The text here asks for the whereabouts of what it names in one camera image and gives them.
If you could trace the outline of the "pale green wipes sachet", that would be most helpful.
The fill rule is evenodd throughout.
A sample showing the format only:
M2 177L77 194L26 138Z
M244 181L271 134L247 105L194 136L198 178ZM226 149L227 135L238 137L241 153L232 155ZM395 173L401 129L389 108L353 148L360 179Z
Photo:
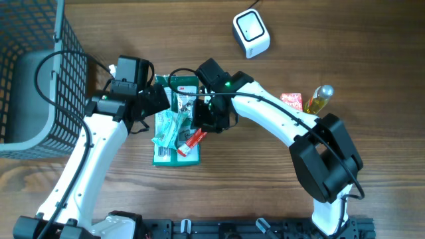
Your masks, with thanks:
M187 117L187 112L177 113L172 110L165 110L162 117L163 122L155 136L152 138L152 142L159 147L176 149L176 141L180 128Z

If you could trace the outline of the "red coffee stick sachet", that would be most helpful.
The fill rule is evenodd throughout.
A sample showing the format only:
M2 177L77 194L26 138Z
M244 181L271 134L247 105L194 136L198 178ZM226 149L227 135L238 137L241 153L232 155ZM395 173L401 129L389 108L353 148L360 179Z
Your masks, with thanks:
M203 132L201 128L177 149L177 153L183 157L186 157L199 142L207 135L207 132Z

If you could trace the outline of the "green 3M sponge packet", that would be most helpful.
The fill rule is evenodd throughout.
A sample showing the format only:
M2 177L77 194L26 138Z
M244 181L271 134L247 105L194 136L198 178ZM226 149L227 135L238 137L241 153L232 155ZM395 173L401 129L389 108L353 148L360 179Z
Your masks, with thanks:
M170 103L169 110L177 113L187 114L187 118L182 123L182 126L177 135L175 141L175 147L179 148L187 140L189 140L192 135L196 132L192 128L193 120L193 105L194 101L197 99L194 96L186 96L182 94L176 94L173 92L167 83L168 75L156 75L155 82L163 85L166 92L167 98ZM199 83L196 76L172 76L171 85L174 89L177 89L181 92L186 92L194 94L198 92ZM168 167L182 167L189 165L198 165L200 163L200 146L194 146L189 154L184 157L177 153L176 149L170 149L166 147L161 147L154 145L154 154L153 154L153 165L155 166L168 166Z

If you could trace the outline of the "pink Kleenex tissue pack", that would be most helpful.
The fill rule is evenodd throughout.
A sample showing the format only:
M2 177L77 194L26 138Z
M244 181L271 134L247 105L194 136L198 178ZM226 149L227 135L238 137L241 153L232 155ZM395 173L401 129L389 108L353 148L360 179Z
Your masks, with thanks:
M302 98L300 93L282 93L280 99L283 101L283 103L291 106L292 108L301 112L303 111Z

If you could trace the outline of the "yellow oil bottle silver cap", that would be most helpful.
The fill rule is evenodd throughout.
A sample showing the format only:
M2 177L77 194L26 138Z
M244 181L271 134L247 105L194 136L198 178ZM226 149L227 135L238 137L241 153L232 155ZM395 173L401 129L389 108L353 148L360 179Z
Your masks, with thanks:
M329 102L334 94L331 85L319 86L313 96L304 104L303 111L307 114L317 115Z

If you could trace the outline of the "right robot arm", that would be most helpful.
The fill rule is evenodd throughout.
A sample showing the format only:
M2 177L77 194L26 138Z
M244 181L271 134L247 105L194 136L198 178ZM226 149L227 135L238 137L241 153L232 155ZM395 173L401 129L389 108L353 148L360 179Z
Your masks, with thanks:
M359 187L361 157L343 122L293 109L269 94L253 77L230 75L210 58L195 71L210 100L197 100L193 126L221 133L230 128L230 114L248 118L269 131L290 150L296 176L313 197L312 221L326 236L338 236L348 220L352 187Z

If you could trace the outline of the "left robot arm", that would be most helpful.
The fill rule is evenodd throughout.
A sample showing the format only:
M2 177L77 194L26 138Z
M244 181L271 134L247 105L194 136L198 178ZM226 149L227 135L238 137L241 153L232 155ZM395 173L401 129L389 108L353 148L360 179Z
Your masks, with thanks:
M118 149L136 121L169 108L164 88L152 82L153 64L120 56L110 90L88 100L82 130L53 192L34 217L20 216L14 238L145 238L139 214L112 211L93 223L96 199Z

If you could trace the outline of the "white barcode scanner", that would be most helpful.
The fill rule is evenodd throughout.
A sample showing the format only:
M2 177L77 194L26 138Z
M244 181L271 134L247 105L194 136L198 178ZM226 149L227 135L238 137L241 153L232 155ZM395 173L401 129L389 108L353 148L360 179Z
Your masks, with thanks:
M232 32L246 58L253 58L270 46L270 34L255 9L237 14L232 20Z

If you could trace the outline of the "dark grey mesh basket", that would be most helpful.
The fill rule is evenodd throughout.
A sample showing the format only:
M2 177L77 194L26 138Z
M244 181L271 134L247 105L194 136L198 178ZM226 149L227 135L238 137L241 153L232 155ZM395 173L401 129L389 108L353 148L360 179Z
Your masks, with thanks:
M1 2L1 157L71 154L80 124L44 97L84 114L87 59L64 1Z

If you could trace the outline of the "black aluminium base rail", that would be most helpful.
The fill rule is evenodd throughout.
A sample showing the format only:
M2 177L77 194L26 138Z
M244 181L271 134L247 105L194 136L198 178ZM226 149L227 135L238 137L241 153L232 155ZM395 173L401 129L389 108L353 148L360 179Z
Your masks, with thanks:
M144 220L142 238L327 238L309 218L259 221Z

